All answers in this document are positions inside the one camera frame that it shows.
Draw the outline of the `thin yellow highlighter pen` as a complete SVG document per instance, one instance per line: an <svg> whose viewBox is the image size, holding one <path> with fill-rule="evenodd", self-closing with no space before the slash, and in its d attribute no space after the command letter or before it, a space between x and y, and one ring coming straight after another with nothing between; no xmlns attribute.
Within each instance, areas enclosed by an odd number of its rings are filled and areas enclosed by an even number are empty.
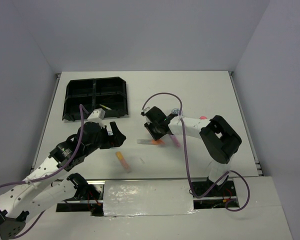
<svg viewBox="0 0 300 240"><path fill-rule="evenodd" d="M106 109L106 110L112 110L110 107L107 107L107 106L105 106L105 105L100 104L100 106L101 106L102 108Z"/></svg>

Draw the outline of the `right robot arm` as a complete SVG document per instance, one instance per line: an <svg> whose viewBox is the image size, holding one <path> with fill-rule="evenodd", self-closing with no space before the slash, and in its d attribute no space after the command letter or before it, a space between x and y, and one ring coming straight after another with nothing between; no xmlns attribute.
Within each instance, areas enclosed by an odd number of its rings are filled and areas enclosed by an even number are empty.
<svg viewBox="0 0 300 240"><path fill-rule="evenodd" d="M220 115L211 119L184 117L175 113L165 115L158 107L143 109L141 115L145 117L144 127L152 138L157 141L165 135L181 135L185 157L186 175L190 192L195 198L203 198L209 193L220 195L225 190L225 182L230 174L230 162L242 144L241 137ZM212 165L207 177L207 190L198 195L193 186L186 137L193 137L203 141L207 152L212 158Z"/></svg>

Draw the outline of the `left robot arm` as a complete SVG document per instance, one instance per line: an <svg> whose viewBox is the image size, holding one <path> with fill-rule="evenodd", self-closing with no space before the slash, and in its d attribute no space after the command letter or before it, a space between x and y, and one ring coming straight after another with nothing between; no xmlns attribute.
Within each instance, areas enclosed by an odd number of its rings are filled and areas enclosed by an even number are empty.
<svg viewBox="0 0 300 240"><path fill-rule="evenodd" d="M98 200L101 193L79 173L71 173L77 165L98 149L123 145L126 136L116 123L106 126L87 121L78 132L59 143L24 180L11 184L11 189L0 195L0 238L14 240L27 233L24 229L33 217L40 217L51 206L67 201Z"/></svg>

